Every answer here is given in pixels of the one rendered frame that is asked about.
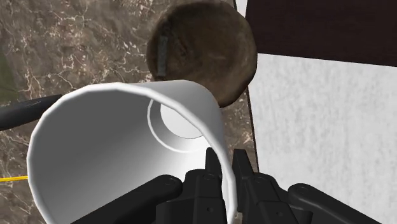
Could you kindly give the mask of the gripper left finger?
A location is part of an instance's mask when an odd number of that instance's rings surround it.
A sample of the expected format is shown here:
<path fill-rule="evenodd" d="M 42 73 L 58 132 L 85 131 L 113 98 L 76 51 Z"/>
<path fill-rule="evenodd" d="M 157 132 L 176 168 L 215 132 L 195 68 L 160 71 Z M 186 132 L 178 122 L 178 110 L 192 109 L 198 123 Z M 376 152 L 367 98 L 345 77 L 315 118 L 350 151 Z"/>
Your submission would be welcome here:
<path fill-rule="evenodd" d="M 227 224 L 220 162 L 208 148 L 184 181 L 158 176 L 71 224 Z"/>

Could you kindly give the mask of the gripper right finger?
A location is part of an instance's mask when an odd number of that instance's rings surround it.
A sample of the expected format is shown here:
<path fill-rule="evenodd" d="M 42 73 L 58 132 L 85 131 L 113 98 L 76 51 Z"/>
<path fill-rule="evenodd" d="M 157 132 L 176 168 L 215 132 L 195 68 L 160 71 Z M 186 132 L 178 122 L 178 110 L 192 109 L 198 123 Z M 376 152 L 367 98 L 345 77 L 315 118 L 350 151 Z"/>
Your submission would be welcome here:
<path fill-rule="evenodd" d="M 272 176 L 254 172 L 245 150 L 233 152 L 242 224 L 381 224 L 313 186 L 283 190 Z"/>

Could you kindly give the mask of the white cup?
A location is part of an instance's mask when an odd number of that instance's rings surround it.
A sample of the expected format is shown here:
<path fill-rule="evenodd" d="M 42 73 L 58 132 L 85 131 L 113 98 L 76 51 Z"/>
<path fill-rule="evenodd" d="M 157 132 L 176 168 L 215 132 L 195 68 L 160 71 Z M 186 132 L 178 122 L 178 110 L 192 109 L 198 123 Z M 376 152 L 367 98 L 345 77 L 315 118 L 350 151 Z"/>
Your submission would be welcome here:
<path fill-rule="evenodd" d="M 163 174 L 183 179 L 212 148 L 227 221 L 237 210 L 221 111 L 192 81 L 103 83 L 63 95 L 35 126 L 29 186 L 46 224 L 72 224 Z"/>

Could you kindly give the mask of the brown round lumpy object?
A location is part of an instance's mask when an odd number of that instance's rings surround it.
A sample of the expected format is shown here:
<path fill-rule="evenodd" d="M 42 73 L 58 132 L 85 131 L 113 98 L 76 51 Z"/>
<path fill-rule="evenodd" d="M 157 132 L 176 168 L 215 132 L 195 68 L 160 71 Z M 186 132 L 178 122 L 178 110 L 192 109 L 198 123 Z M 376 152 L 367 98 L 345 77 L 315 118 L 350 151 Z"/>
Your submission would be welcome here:
<path fill-rule="evenodd" d="M 245 91 L 258 52 L 247 20 L 223 0 L 172 5 L 154 26 L 146 47 L 155 80 L 188 80 L 207 88 L 224 108 Z"/>

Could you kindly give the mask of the dark brown furniture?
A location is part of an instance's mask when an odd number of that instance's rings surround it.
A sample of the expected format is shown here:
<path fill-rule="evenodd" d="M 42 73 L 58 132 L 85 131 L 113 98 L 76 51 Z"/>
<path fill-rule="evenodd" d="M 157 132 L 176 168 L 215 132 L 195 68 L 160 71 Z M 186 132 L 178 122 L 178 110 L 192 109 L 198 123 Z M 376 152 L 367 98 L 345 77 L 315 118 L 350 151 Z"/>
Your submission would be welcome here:
<path fill-rule="evenodd" d="M 247 0 L 260 53 L 397 67 L 397 0 Z"/>

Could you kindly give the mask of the black rod-shaped object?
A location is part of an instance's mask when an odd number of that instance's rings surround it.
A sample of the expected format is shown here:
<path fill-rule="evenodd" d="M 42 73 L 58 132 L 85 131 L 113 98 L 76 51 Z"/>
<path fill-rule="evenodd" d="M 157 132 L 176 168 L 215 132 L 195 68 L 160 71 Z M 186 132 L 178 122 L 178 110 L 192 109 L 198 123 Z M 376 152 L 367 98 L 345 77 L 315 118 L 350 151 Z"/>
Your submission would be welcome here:
<path fill-rule="evenodd" d="M 40 119 L 41 115 L 61 97 L 61 94 L 51 95 L 0 106 L 0 131 Z"/>

